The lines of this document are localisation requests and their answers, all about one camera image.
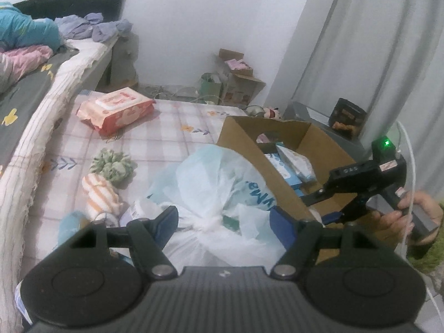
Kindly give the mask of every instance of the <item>human hand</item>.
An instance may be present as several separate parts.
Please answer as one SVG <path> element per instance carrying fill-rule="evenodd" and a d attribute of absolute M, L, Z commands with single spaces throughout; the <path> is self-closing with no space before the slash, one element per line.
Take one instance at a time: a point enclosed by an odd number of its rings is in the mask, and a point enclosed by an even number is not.
<path fill-rule="evenodd" d="M 410 206 L 411 193 L 408 192 L 405 197 L 399 202 L 398 208 L 403 210 Z M 413 198 L 414 204 L 418 204 L 429 215 L 429 217 L 438 225 L 441 225 L 443 218 L 443 210 L 439 204 L 427 193 L 423 191 L 417 191 Z M 375 234 L 379 239 L 388 242 L 388 244 L 396 244 L 402 241 L 405 230 L 407 234 L 410 234 L 413 230 L 414 224 L 408 223 L 408 216 L 402 216 L 401 211 L 395 210 L 386 215 L 382 215 L 377 212 L 372 212 L 372 217 L 376 222 Z M 432 242 L 438 234 L 438 230 L 433 232 L 428 237 L 420 241 L 409 241 L 409 244 L 424 245 Z"/>

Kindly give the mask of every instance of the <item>dark wooden headboard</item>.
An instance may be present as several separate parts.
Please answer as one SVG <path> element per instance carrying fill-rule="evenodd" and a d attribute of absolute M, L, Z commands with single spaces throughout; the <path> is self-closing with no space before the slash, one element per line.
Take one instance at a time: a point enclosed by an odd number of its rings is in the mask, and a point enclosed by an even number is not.
<path fill-rule="evenodd" d="M 77 15 L 84 17 L 90 12 L 101 12 L 104 22 L 116 21 L 122 17 L 125 0 L 26 0 L 15 3 L 22 13 L 33 19 Z"/>

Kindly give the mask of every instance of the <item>white cable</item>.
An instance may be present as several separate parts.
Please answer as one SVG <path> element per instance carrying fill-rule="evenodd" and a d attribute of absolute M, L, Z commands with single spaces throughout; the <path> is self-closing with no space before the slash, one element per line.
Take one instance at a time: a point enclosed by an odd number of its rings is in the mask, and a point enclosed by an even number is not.
<path fill-rule="evenodd" d="M 412 144 L 410 142 L 410 138 L 408 137 L 407 131 L 404 127 L 404 125 L 402 125 L 402 123 L 398 120 L 397 122 L 397 126 L 398 126 L 398 130 L 402 131 L 405 137 L 405 141 L 407 143 L 407 148 L 408 148 L 408 153 L 410 154 L 410 163 L 412 165 L 412 192 L 410 195 L 410 206 L 408 207 L 408 224 L 410 224 L 410 222 L 412 221 L 412 210 L 413 210 L 413 201 L 414 201 L 414 195 L 415 195 L 415 189 L 416 189 L 416 164 L 415 164 L 415 156 L 413 154 L 413 149 L 412 149 Z M 404 235 L 402 237 L 402 243 L 401 243 L 401 258 L 404 259 L 405 261 L 407 261 L 407 226 L 406 229 L 404 231 Z M 427 295 L 430 297 L 430 300 L 432 301 L 435 309 L 438 312 L 438 318 L 441 321 L 441 325 L 443 327 L 443 332 L 444 332 L 444 320 L 443 317 L 441 315 L 441 311 L 437 305 L 437 302 L 435 301 L 435 298 L 432 296 L 432 293 L 430 292 L 430 289 L 428 288 L 428 286 L 425 286 L 425 289 L 427 291 Z"/>

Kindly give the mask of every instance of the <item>metal screw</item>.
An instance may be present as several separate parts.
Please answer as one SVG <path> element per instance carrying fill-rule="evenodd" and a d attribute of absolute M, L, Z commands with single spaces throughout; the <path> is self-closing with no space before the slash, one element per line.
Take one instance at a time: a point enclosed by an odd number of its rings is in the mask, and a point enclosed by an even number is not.
<path fill-rule="evenodd" d="M 152 272 L 156 277 L 167 277 L 174 273 L 174 268 L 166 264 L 159 264 L 152 269 Z"/>
<path fill-rule="evenodd" d="M 279 264 L 273 269 L 274 273 L 279 277 L 287 278 L 296 274 L 296 268 L 288 264 Z"/>

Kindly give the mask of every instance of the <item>green sleeve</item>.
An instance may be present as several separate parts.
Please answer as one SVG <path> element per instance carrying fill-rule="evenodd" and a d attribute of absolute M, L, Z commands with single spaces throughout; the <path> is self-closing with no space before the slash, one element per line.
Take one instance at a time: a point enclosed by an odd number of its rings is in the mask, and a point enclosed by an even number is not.
<path fill-rule="evenodd" d="M 421 273 L 431 273 L 444 261 L 444 229 L 442 229 L 442 224 L 441 221 L 441 227 L 434 242 L 426 246 L 410 246 L 408 249 L 408 260 Z"/>

